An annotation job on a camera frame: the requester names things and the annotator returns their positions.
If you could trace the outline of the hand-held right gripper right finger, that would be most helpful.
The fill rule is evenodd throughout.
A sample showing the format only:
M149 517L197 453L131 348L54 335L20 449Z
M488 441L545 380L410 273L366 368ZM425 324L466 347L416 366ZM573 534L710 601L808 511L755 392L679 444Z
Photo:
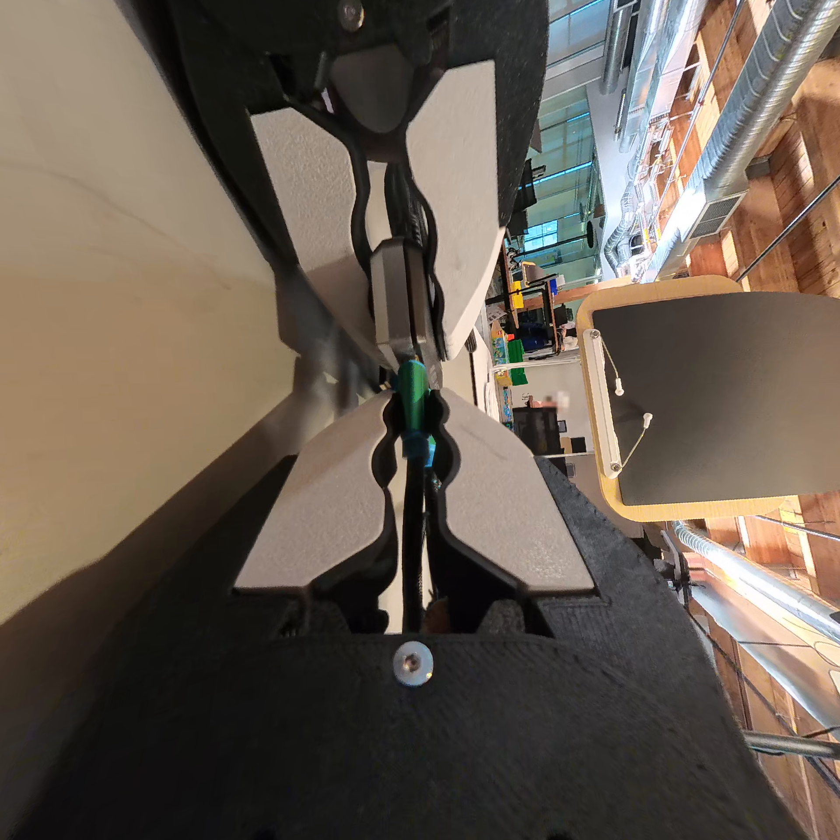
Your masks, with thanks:
M449 388L435 393L442 535L525 595L589 595L595 583L529 448Z

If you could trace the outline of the silver air duct with vent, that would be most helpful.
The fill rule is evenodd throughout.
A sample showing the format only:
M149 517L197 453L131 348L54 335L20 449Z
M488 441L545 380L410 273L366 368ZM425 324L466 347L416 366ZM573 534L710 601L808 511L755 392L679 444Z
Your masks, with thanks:
M709 205L734 208L748 164L838 29L838 1L778 1L689 179L683 242L711 231Z

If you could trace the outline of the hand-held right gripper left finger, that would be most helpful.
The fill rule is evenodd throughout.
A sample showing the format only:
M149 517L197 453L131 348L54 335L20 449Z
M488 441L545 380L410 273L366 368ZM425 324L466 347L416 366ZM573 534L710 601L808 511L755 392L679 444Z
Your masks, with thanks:
M398 400L376 395L297 456L245 563L237 592L379 597L398 565L390 484Z

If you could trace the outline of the black metal switch box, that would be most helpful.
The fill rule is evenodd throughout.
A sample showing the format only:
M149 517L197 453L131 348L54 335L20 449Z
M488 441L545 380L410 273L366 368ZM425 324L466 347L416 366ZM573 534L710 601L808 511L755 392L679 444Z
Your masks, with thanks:
M398 371L411 359L428 372L440 365L432 305L421 249L394 237L381 242L371 257L374 337L385 366Z

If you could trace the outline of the wood-framed black board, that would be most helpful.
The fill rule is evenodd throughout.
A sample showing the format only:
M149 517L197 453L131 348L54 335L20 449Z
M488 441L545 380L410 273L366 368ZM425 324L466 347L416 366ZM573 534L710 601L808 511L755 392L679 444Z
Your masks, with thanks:
M623 381L622 455L654 416L607 505L636 522L753 515L839 488L839 301L745 291L723 276L593 292L576 314ZM592 422L592 398L581 360Z

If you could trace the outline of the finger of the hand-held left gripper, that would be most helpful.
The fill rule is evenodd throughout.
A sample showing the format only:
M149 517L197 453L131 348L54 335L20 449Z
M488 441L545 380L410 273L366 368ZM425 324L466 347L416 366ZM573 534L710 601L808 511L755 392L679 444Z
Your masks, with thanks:
M476 321L503 233L496 62L412 71L403 95L407 197L427 237L404 244L409 322L419 359L447 361Z
M294 108L250 117L259 151L297 262L310 287L359 348L384 368L394 354L376 342L371 281L354 246L352 222L361 200L360 244L392 239L385 208L384 163L361 162L357 186L351 153L329 131Z

